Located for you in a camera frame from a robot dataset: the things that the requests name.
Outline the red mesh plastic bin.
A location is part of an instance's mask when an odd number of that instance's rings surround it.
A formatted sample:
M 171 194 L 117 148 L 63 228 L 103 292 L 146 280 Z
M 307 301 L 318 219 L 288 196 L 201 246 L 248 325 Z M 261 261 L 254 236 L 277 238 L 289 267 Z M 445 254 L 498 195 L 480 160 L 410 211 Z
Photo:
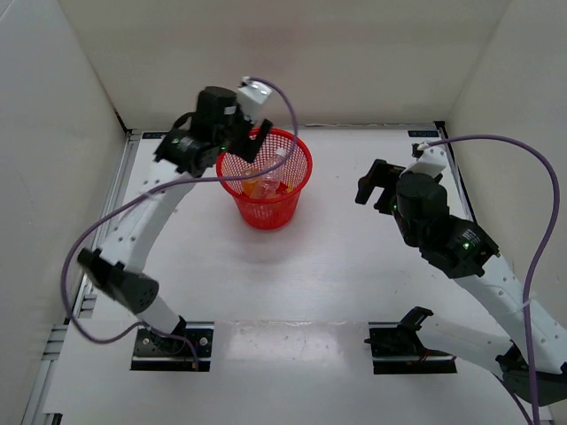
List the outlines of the red mesh plastic bin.
M 247 168 L 259 171 L 266 168 L 278 148 L 289 150 L 293 134 L 280 128 L 272 128 L 260 148 L 256 159 L 248 163 L 236 155 L 223 153 L 217 159 L 216 173 L 221 176 L 240 176 Z M 243 193 L 241 182 L 223 182 L 222 187 L 232 196 L 242 218 L 252 227 L 272 230 L 286 225 L 294 215 L 300 194 L 307 185 L 313 169 L 313 160 L 307 146 L 297 141 L 291 157 L 286 161 L 282 182 L 292 184 L 293 192 L 270 199 L 253 199 Z

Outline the right aluminium frame rail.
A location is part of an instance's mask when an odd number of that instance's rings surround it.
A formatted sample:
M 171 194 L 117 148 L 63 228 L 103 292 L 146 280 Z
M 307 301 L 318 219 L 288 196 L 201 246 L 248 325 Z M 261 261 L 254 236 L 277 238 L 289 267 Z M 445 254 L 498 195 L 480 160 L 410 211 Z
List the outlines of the right aluminium frame rail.
M 538 244 L 538 247 L 532 257 L 530 265 L 528 266 L 527 274 L 524 280 L 524 286 L 522 289 L 522 302 L 520 304 L 520 310 L 519 310 L 520 312 L 522 312 L 523 319 L 526 320 L 529 317 L 531 321 L 528 327 L 526 327 L 526 325 L 524 324 L 523 329 L 524 329 L 524 337 L 526 338 L 527 349 L 528 349 L 528 356 L 527 356 L 528 357 L 528 393 L 529 393 L 528 395 L 535 395 L 535 391 L 536 391 L 535 390 L 535 383 L 536 383 L 535 382 L 535 342 L 533 341 L 533 337 L 535 335 L 534 332 L 535 325 L 532 324 L 532 319 L 535 319 L 535 312 L 534 312 L 535 308 L 533 307 L 533 305 L 535 305 L 535 298 L 532 296 L 531 288 L 532 288 L 532 280 L 533 277 L 535 276 L 537 265 L 541 259 L 544 250 L 547 248 L 548 242 L 553 234 L 553 231 L 555 230 L 555 225 L 558 220 L 559 208 L 561 202 L 561 192 L 560 192 L 560 186 L 559 186 L 557 174 L 555 172 L 555 169 L 549 162 L 549 160 L 539 151 L 529 146 L 527 143 L 523 143 L 516 139 L 512 139 L 510 137 L 501 136 L 501 135 L 466 135 L 466 136 L 457 136 L 451 138 L 448 136 L 445 121 L 435 120 L 433 121 L 433 123 L 436 127 L 436 130 L 439 132 L 440 139 L 444 141 L 443 143 L 440 144 L 443 144 L 447 147 L 446 151 L 448 151 L 448 157 L 449 159 L 451 159 L 451 161 L 449 162 L 451 165 L 451 169 L 455 175 L 455 178 L 458 177 L 457 187 L 460 190 L 459 194 L 462 199 L 462 204 L 465 208 L 465 213 L 467 217 L 472 219 L 475 223 L 477 222 L 477 218 L 471 206 L 470 198 L 466 190 L 465 183 L 463 182 L 462 179 L 462 174 L 460 172 L 458 165 L 456 164 L 456 159 L 453 150 L 454 143 L 460 141 L 464 142 L 464 141 L 474 141 L 481 139 L 489 139 L 491 141 L 509 143 L 532 154 L 545 167 L 548 173 L 549 179 L 551 181 L 553 204 L 551 207 L 550 218 L 545 233 L 543 234 L 543 237 L 540 243 Z M 533 402 L 528 402 L 531 406 L 532 413 L 535 413 L 534 419 L 531 418 L 530 415 L 526 412 L 525 408 L 519 402 L 519 398 L 515 394 L 513 394 L 511 390 L 508 390 L 508 392 L 510 396 L 515 400 L 518 408 L 520 409 L 522 415 L 524 416 L 528 424 L 542 424 L 539 413 L 539 406 L 537 406 L 538 404 L 537 402 L 542 401 L 541 400 L 542 390 L 538 390 L 538 395 L 536 397 L 535 404 Z

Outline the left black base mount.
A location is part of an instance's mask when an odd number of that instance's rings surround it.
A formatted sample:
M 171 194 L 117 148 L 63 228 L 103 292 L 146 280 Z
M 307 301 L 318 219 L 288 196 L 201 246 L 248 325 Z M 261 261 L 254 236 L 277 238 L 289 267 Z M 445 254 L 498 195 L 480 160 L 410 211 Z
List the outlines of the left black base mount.
M 146 328 L 139 328 L 132 351 L 132 371 L 209 372 L 214 341 L 212 322 L 189 322 L 184 330 L 197 354 L 183 341 L 164 339 Z

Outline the orange plastic bottle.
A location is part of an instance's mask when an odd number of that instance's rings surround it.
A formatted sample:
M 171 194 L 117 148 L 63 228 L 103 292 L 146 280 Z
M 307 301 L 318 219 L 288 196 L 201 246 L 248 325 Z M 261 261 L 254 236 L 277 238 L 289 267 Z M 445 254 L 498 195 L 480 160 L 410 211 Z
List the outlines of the orange plastic bottle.
M 245 179 L 241 181 L 243 193 L 248 197 L 252 196 L 258 181 L 258 177 L 252 177 L 252 175 L 258 172 L 256 168 L 247 168 L 241 173 L 242 176 L 245 176 Z

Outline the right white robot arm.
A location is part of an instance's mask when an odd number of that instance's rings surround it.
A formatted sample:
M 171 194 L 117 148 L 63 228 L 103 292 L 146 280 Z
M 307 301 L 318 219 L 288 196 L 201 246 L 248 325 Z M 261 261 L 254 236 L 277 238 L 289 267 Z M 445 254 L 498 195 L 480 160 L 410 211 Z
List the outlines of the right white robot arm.
M 449 212 L 440 171 L 408 171 L 382 159 L 358 181 L 355 201 L 382 189 L 375 210 L 391 215 L 404 243 L 469 292 L 506 331 L 505 336 L 443 320 L 415 307 L 398 323 L 400 348 L 433 348 L 460 357 L 502 379 L 507 390 L 537 406 L 566 399 L 566 330 L 523 286 L 494 240 L 476 223 Z

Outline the clear plastic bottle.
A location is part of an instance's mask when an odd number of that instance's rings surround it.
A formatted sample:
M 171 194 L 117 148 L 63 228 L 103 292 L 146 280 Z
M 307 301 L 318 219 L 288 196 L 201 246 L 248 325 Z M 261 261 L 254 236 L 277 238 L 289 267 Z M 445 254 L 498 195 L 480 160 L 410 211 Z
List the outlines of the clear plastic bottle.
M 266 164 L 266 168 L 280 164 L 287 154 L 285 148 L 278 148 L 272 158 Z M 276 196 L 276 192 L 284 177 L 284 167 L 279 166 L 269 173 L 265 173 L 259 177 L 252 190 L 251 198 L 254 199 L 270 199 Z

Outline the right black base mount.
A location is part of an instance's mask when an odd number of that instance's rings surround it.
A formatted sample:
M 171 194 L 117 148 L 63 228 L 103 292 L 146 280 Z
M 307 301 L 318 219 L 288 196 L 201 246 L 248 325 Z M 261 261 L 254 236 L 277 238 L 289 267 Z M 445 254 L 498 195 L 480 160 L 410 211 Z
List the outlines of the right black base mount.
M 415 333 L 395 322 L 370 322 L 364 340 L 371 351 L 374 375 L 451 375 L 456 357 L 426 348 Z

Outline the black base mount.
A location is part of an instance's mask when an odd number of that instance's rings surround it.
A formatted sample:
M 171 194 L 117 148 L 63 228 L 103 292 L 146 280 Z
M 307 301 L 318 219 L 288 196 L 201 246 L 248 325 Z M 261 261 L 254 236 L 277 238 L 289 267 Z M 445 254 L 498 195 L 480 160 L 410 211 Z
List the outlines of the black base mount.
M 374 375 L 451 375 L 456 357 L 426 348 L 415 333 L 395 322 L 370 322 L 364 340 L 371 351 Z
M 189 322 L 184 330 L 197 354 L 183 341 L 164 339 L 146 328 L 139 328 L 132 351 L 132 371 L 209 372 L 214 341 L 212 322 Z

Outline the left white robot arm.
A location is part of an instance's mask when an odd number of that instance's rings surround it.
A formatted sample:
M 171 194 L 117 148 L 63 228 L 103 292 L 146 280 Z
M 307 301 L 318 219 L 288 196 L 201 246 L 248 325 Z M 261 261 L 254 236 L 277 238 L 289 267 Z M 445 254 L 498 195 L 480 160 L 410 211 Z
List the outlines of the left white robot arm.
M 202 89 L 194 111 L 179 117 L 161 139 L 142 194 L 118 212 L 106 239 L 92 250 L 72 251 L 94 286 L 149 327 L 166 354 L 183 349 L 186 322 L 144 273 L 146 260 L 175 208 L 224 151 L 255 160 L 271 128 L 260 113 L 272 92 L 272 86 L 249 78 L 237 90 Z

